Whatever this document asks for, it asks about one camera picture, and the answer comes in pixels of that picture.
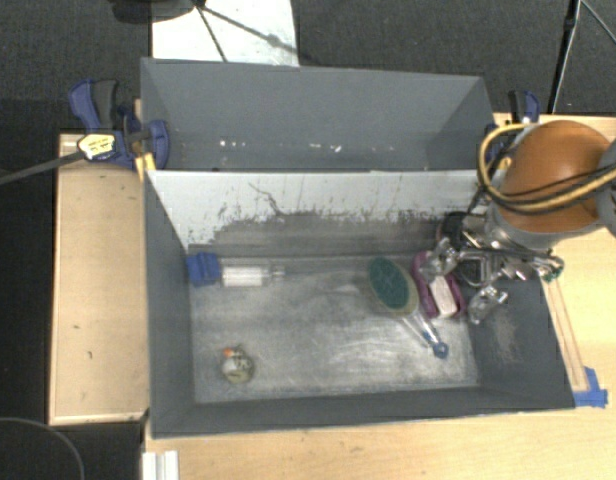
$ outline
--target yellow tag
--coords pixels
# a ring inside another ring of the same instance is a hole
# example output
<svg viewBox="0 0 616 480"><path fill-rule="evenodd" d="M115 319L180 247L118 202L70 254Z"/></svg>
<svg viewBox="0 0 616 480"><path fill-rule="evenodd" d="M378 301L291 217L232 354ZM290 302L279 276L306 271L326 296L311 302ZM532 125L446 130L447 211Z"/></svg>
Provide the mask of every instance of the yellow tag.
<svg viewBox="0 0 616 480"><path fill-rule="evenodd" d="M115 154L115 136L91 133L77 143L88 160L105 160Z"/></svg>

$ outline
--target wooden board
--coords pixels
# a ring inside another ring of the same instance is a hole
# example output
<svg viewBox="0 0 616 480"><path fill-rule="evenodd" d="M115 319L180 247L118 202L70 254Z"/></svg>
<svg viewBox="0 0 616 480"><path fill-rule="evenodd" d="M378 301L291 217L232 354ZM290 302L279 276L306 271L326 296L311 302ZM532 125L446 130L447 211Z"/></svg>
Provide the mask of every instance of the wooden board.
<svg viewBox="0 0 616 480"><path fill-rule="evenodd" d="M77 136L62 136L60 154ZM57 179L48 420L137 420L148 407L147 329L135 173L85 161Z"/></svg>

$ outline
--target blue tape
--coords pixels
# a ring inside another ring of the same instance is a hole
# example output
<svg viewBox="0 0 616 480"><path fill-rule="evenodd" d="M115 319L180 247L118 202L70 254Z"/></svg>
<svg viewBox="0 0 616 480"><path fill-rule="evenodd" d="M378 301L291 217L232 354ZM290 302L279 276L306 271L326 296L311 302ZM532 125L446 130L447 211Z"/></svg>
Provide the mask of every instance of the blue tape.
<svg viewBox="0 0 616 480"><path fill-rule="evenodd" d="M188 279L194 286L208 286L221 278L221 267L216 254L200 252L186 257Z"/></svg>
<svg viewBox="0 0 616 480"><path fill-rule="evenodd" d="M594 369L585 366L584 371L586 372L590 389L573 393L575 405L577 407L599 407L600 409L605 409L606 405L608 405L608 390L600 389Z"/></svg>

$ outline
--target blue clamp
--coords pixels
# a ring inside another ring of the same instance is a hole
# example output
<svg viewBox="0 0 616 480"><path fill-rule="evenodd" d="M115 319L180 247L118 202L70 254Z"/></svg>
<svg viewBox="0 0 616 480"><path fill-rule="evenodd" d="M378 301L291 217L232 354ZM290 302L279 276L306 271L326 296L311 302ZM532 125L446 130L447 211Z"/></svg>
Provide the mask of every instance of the blue clamp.
<svg viewBox="0 0 616 480"><path fill-rule="evenodd" d="M68 101L72 113L81 120L86 133L106 131L115 137L115 153L90 161L110 162L127 169L135 168L135 156L126 139L130 134L142 130L141 122L135 114L126 107L115 105L117 82L101 80L95 82L85 79L73 86L68 92ZM123 118L124 132L116 130L116 115ZM170 152L170 137L164 121L151 121L147 129L150 131L150 146L155 157L155 165L163 169L168 162Z"/></svg>
<svg viewBox="0 0 616 480"><path fill-rule="evenodd" d="M539 98L530 91L508 93L514 123L538 123L541 115Z"/></svg>
<svg viewBox="0 0 616 480"><path fill-rule="evenodd" d="M186 257L188 279L194 286L208 286L221 279L221 266L216 254L200 252Z"/></svg>
<svg viewBox="0 0 616 480"><path fill-rule="evenodd" d="M577 407L599 407L605 409L608 405L608 390L600 389L597 374L592 368L584 367L588 378L588 391L573 393Z"/></svg>

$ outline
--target black carpet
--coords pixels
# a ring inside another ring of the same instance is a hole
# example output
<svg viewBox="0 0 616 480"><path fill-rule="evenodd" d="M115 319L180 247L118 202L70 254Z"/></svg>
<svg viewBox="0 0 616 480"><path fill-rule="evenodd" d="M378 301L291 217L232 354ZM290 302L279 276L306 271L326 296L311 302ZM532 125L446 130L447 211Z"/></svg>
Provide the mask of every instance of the black carpet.
<svg viewBox="0 0 616 480"><path fill-rule="evenodd" d="M588 0L616 34L616 0ZM510 89L544 107L568 0L292 0L306 65L477 74L496 110ZM56 154L78 128L66 93L114 78L139 94L149 9L134 0L0 0L0 168ZM616 47L582 10L558 111L616 115ZM53 253L53 175L0 188L0 416L44 421ZM137 425L70 435L88 478L136 474Z"/></svg>

